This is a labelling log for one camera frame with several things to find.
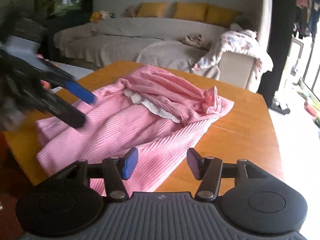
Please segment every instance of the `orange tabletop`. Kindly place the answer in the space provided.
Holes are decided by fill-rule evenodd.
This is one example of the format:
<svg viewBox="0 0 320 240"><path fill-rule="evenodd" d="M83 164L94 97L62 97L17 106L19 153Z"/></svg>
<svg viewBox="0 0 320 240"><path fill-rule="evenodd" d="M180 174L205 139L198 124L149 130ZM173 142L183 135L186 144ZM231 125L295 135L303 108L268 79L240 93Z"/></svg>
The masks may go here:
<svg viewBox="0 0 320 240"><path fill-rule="evenodd" d="M82 78L79 83L93 91L114 83L118 78L140 66L139 63L118 61ZM283 180L275 130L261 95L213 79L167 70L202 89L217 86L219 95L235 102L231 112L214 122L196 145L195 149L202 156L215 156L228 163L235 163L238 159L248 159ZM57 95L69 103L77 100L67 90L61 90ZM5 133L16 161L33 185L47 178L36 160L36 154L41 146L37 142L38 133L35 126L36 120L47 117L50 117L50 114L33 111L18 131ZM194 194L199 183L193 178L184 160L157 191L190 191ZM220 194L233 186L232 179L222 179Z"/></svg>

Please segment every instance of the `black circular cover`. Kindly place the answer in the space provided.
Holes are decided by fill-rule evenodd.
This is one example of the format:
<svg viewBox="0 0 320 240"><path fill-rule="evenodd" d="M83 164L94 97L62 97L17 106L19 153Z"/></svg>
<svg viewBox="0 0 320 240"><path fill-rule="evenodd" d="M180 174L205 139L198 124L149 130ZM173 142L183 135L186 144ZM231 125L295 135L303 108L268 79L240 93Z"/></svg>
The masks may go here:
<svg viewBox="0 0 320 240"><path fill-rule="evenodd" d="M102 197L75 180L54 180L35 187L18 200L22 228L44 237L76 233L94 222L103 208Z"/></svg>
<svg viewBox="0 0 320 240"><path fill-rule="evenodd" d="M304 197L277 180L236 186L220 197L224 216L257 234L284 234L299 229L307 215Z"/></svg>

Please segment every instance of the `yellow pillow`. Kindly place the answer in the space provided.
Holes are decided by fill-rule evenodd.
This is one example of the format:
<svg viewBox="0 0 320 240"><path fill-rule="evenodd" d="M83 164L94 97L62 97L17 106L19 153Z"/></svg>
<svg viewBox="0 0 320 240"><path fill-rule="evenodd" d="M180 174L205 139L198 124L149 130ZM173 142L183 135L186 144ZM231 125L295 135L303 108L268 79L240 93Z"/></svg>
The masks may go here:
<svg viewBox="0 0 320 240"><path fill-rule="evenodd" d="M178 2L173 19L204 22L208 4Z"/></svg>
<svg viewBox="0 0 320 240"><path fill-rule="evenodd" d="M209 6L205 22L209 24L229 27L234 18L241 12L216 6Z"/></svg>
<svg viewBox="0 0 320 240"><path fill-rule="evenodd" d="M166 6L166 2L143 2L137 17L161 17Z"/></svg>

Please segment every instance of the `pink corduroy fabric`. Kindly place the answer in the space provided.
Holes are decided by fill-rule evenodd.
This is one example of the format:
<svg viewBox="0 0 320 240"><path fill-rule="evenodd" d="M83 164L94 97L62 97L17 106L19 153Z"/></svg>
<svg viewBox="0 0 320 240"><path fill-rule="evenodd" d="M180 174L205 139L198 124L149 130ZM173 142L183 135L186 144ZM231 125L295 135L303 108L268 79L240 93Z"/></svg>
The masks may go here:
<svg viewBox="0 0 320 240"><path fill-rule="evenodd" d="M178 117L175 123L133 104L123 94L131 89L156 106ZM209 126L226 115L233 102L218 96L217 88L202 90L181 77L144 65L116 83L94 92L94 106L83 101L74 105L87 116L84 127L75 130L56 117L39 120L39 141L44 145L37 159L52 175L72 162L87 159L100 163L123 156L131 147L139 151L138 165L124 185L133 191L155 191L186 157ZM105 195L102 179L91 187Z"/></svg>

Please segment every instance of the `sunlit floor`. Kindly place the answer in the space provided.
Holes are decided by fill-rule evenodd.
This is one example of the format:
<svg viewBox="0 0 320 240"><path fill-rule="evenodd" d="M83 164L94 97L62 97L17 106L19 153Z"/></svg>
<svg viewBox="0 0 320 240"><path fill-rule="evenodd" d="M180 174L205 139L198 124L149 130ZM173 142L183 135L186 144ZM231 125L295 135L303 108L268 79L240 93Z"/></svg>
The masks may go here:
<svg viewBox="0 0 320 240"><path fill-rule="evenodd" d="M285 182L300 192L308 203L308 215L300 233L319 240L320 229L320 129L304 109L304 99L295 90L286 90L291 110L285 116L269 110L278 138Z"/></svg>

